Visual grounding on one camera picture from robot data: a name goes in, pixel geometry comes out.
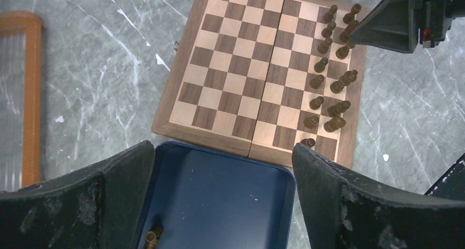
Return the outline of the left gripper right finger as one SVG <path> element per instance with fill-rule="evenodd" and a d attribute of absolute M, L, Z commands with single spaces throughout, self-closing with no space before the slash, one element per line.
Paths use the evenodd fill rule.
<path fill-rule="evenodd" d="M 464 201 L 394 188 L 301 143 L 292 165 L 312 248 L 464 248 Z"/>

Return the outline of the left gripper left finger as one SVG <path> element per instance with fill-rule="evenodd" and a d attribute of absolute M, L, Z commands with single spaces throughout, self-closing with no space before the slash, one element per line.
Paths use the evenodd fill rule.
<path fill-rule="evenodd" d="M 55 179 L 1 192 L 1 248 L 136 248 L 154 160 L 145 140 Z"/>

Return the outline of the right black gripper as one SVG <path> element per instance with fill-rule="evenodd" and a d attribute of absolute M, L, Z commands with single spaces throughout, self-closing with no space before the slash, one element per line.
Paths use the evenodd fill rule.
<path fill-rule="evenodd" d="M 413 53 L 434 48 L 452 22 L 464 17 L 464 0 L 381 0 L 350 34 L 353 44 Z"/>

